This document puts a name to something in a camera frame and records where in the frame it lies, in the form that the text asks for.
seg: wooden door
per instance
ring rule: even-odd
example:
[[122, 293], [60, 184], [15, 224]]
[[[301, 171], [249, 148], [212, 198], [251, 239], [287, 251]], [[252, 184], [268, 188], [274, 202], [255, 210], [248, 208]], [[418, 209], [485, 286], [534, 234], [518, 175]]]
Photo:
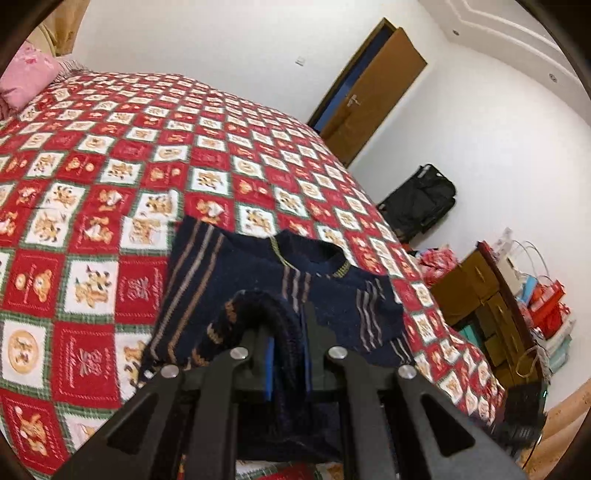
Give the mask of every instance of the wooden door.
[[348, 166], [427, 62], [398, 28], [336, 109], [320, 136]]

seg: door frame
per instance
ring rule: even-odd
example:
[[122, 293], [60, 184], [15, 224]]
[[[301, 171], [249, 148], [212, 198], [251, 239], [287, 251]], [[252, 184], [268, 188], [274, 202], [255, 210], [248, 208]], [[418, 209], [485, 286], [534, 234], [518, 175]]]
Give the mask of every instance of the door frame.
[[378, 25], [372, 30], [369, 36], [365, 39], [365, 41], [361, 44], [361, 46], [358, 48], [355, 54], [351, 57], [345, 68], [340, 72], [339, 76], [336, 78], [335, 82], [332, 84], [328, 92], [326, 92], [324, 98], [322, 99], [318, 107], [316, 107], [316, 110], [314, 110], [314, 113], [312, 114], [307, 123], [309, 127], [312, 127], [320, 119], [322, 113], [334, 97], [337, 90], [340, 88], [341, 84], [347, 78], [349, 72], [353, 69], [357, 61], [361, 58], [361, 55], [363, 55], [371, 41], [376, 37], [376, 35], [378, 35], [378, 33], [384, 27], [387, 27], [390, 30], [392, 30], [392, 33], [396, 31], [396, 27], [390, 22], [390, 20], [388, 20], [385, 17], [380, 20]]

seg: pink pillow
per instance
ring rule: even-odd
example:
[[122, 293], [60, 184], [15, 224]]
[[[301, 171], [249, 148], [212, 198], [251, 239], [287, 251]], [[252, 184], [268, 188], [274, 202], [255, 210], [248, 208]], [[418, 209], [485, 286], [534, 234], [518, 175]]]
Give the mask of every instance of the pink pillow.
[[60, 72], [60, 63], [29, 42], [17, 54], [0, 78], [0, 119], [22, 110]]

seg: red and white checkered bedspread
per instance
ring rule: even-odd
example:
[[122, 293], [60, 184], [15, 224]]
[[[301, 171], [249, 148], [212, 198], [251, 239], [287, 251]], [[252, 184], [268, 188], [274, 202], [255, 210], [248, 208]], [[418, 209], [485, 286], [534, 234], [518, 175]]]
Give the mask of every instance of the red and white checkered bedspread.
[[51, 475], [129, 399], [183, 213], [340, 245], [392, 277], [421, 372], [495, 417], [503, 390], [448, 331], [390, 228], [319, 136], [179, 75], [91, 73], [0, 123], [0, 427]]

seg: black suitcase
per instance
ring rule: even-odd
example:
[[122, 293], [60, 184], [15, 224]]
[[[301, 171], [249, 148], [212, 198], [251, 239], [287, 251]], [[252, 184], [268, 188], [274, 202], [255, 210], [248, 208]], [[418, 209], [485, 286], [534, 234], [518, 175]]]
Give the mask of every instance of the black suitcase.
[[456, 188], [430, 163], [394, 190], [379, 211], [398, 239], [408, 243], [427, 232], [455, 205]]

